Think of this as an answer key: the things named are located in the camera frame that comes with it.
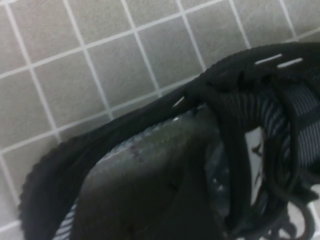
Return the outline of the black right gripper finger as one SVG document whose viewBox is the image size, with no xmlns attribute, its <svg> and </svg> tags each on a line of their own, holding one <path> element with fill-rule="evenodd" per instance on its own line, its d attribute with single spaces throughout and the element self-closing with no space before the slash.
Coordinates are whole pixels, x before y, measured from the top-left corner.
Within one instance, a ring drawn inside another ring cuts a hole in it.
<svg viewBox="0 0 320 240">
<path fill-rule="evenodd" d="M 211 117 L 178 117 L 116 147 L 89 171 L 77 240 L 221 240 L 203 167 Z"/>
</svg>

